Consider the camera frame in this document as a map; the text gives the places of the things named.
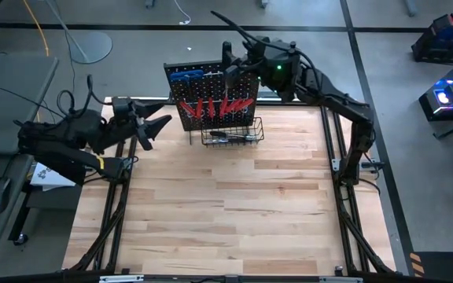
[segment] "pegboard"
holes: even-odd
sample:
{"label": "pegboard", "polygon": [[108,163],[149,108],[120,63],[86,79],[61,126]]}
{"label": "pegboard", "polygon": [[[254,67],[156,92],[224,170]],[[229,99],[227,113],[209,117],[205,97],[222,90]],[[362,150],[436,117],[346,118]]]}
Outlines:
{"label": "pegboard", "polygon": [[[252,73],[244,74],[235,88],[226,90],[221,61],[196,62],[186,64],[164,64],[164,70],[171,87],[171,97],[176,103],[183,130],[202,130],[205,128],[246,127],[252,124],[256,109],[256,98],[260,82]],[[188,81],[173,81],[173,74],[190,71],[202,71],[203,75],[189,78]],[[224,98],[226,108],[236,102],[252,103],[248,106],[220,116]],[[202,99],[202,111],[199,116],[192,116],[182,103],[186,103],[197,114],[199,100]]]}

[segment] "wooden platform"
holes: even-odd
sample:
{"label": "wooden platform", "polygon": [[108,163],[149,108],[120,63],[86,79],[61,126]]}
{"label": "wooden platform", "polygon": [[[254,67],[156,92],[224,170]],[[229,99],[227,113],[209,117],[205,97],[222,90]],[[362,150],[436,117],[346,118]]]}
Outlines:
{"label": "wooden platform", "polygon": [[[203,146],[200,133],[189,145],[175,107],[166,106],[155,117],[163,114],[175,118],[154,150],[144,152],[138,145],[118,270],[324,275],[344,265],[318,108],[259,107],[265,140],[221,149]],[[112,112],[105,108],[103,115]],[[348,141],[348,123],[344,131]],[[83,188],[64,267],[75,264],[98,235],[107,189],[106,182]],[[364,184],[355,190],[363,232],[394,268],[378,193]]]}

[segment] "paper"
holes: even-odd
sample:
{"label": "paper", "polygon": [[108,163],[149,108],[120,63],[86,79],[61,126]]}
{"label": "paper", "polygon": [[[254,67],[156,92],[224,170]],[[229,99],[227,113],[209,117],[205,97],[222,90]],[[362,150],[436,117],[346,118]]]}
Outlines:
{"label": "paper", "polygon": [[75,183],[62,177],[62,175],[47,166],[38,163],[36,164],[35,172],[32,175],[31,185],[41,186],[43,192],[46,192],[63,186],[74,186]]}

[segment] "gray floor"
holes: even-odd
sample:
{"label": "gray floor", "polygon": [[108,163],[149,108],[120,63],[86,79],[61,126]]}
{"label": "gray floor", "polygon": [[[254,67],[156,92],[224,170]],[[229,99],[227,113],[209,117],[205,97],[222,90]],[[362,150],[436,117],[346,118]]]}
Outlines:
{"label": "gray floor", "polygon": [[[157,0],[146,10],[142,0],[57,0],[68,24],[169,24],[185,18],[172,0]],[[42,23],[56,23],[45,2],[29,1]],[[222,24],[209,10],[218,10],[239,24],[270,26],[344,26],[339,0],[271,0],[267,10],[246,0],[180,0],[192,17],[191,24]],[[417,0],[420,13],[407,16],[403,0],[348,0],[356,27],[425,28],[445,13],[453,13],[453,1]],[[0,22],[28,22],[20,1],[4,1]],[[73,31],[82,36],[87,31]],[[221,42],[230,40],[236,53],[243,52],[241,37],[230,31],[106,31],[113,50],[92,65],[74,64],[75,96],[86,97],[86,76],[94,75],[99,96],[168,95],[163,63],[217,60]],[[344,32],[253,32],[295,40],[336,86],[362,99],[358,75]],[[52,56],[61,60],[46,101],[55,106],[57,93],[72,87],[72,70],[63,31],[45,31]],[[415,251],[453,251],[453,137],[437,141],[416,103],[432,83],[451,67],[414,63],[410,45],[418,34],[357,34],[360,53],[385,137],[400,199]],[[0,29],[0,51],[43,55],[36,30]],[[401,271],[403,257],[393,222],[387,192],[381,200],[392,238],[396,263]],[[0,276],[50,272],[61,267],[73,214],[38,213],[30,221],[31,240],[24,249],[6,241],[0,246]]]}

